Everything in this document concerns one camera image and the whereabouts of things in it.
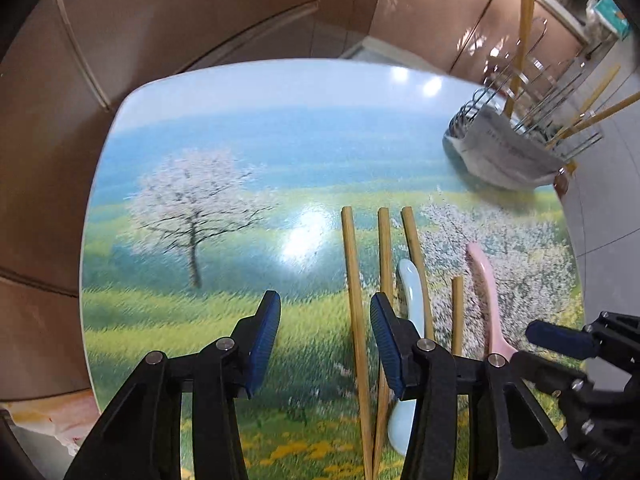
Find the pink ceramic spoon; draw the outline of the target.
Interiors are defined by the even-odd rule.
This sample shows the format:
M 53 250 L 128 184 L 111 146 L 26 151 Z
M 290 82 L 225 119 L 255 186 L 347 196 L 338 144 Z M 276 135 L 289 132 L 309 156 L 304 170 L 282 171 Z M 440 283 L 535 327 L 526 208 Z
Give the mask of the pink ceramic spoon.
M 488 257 L 479 244 L 469 243 L 466 246 L 466 252 L 471 260 L 472 269 L 480 279 L 480 291 L 482 292 L 480 296 L 486 307 L 488 354 L 501 356 L 506 362 L 509 362 L 518 350 L 503 337 L 494 270 L 492 270 Z

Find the light blue ceramic spoon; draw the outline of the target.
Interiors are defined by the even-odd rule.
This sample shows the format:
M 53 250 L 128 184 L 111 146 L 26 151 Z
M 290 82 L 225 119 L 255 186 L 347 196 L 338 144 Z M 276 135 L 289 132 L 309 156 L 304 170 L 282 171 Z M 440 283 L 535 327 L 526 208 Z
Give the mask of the light blue ceramic spoon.
M 409 259 L 401 259 L 397 265 L 400 296 L 404 300 L 406 318 L 413 324 L 419 336 L 425 336 L 424 298 L 420 274 Z M 405 457 L 408 451 L 416 400 L 398 401 L 392 409 L 387 425 L 387 437 L 395 452 Z

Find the bamboo chopstick short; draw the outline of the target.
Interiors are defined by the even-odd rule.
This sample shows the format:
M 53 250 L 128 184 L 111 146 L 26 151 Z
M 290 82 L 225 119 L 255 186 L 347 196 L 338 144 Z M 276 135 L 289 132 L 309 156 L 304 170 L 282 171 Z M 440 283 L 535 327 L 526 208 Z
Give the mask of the bamboo chopstick short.
M 462 356 L 464 331 L 464 279 L 461 275 L 451 280 L 452 329 L 451 352 L 454 356 Z

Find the brown kitchen cabinets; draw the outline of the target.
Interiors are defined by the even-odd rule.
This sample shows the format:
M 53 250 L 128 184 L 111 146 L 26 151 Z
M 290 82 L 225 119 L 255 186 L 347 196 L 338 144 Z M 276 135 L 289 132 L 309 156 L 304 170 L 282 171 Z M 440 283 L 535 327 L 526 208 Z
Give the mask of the brown kitchen cabinets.
M 344 60 L 477 90 L 518 0 L 37 0 L 1 58 L 1 396 L 92 388 L 81 263 L 119 107 L 146 84 L 233 64 Z

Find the landscape print table mat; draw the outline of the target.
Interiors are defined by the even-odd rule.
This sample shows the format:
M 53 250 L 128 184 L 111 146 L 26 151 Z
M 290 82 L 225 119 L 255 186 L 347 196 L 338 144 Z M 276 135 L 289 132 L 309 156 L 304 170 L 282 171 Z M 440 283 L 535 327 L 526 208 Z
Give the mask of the landscape print table mat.
M 463 353 L 486 348 L 486 308 L 466 248 L 494 268 L 502 330 L 525 348 L 540 318 L 578 326 L 582 291 L 553 188 L 509 192 L 444 147 L 474 87 L 390 64 L 233 64 L 146 84 L 122 102 L 87 209 L 82 328 L 100 405 L 146 352 L 181 356 L 230 334 L 268 289 L 278 338 L 257 396 L 236 407 L 254 479 L 360 479 L 364 461 L 341 212 L 359 283 L 380 286 L 378 211 L 392 256 L 416 220 L 439 344 L 463 278 Z

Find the teal hanging package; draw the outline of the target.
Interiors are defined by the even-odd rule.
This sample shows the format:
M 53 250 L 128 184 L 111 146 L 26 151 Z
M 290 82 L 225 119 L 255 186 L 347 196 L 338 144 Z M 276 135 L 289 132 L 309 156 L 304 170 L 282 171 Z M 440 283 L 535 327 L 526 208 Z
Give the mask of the teal hanging package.
M 592 10 L 599 23 L 618 39 L 623 40 L 628 36 L 629 22 L 614 0 L 598 0 Z

